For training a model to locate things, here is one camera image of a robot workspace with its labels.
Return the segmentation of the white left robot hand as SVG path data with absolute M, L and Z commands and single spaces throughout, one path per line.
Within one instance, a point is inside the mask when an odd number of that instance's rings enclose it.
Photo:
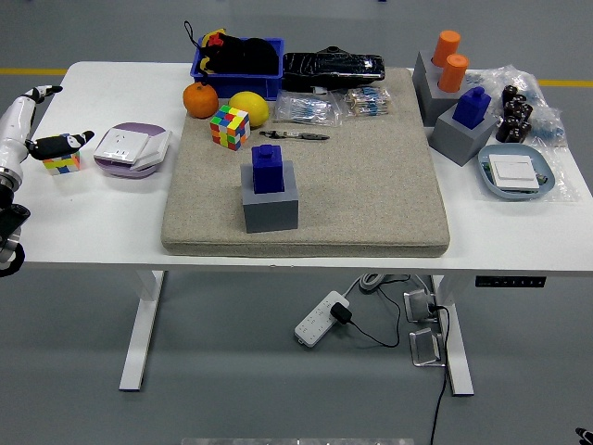
M 62 91 L 59 85 L 33 87 L 17 97 L 1 118 L 1 168 L 22 175 L 20 164 L 31 155 L 48 160 L 74 154 L 94 136 L 92 131 L 30 139 L 33 115 L 38 104 Z

